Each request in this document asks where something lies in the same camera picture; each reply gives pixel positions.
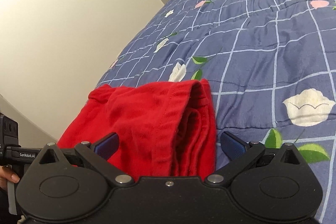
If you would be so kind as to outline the person's left hand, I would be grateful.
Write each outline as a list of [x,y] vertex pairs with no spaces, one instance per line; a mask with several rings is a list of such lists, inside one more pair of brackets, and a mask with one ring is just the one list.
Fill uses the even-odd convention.
[[19,176],[9,166],[0,167],[0,187],[4,191],[7,191],[8,182],[16,184],[19,180]]

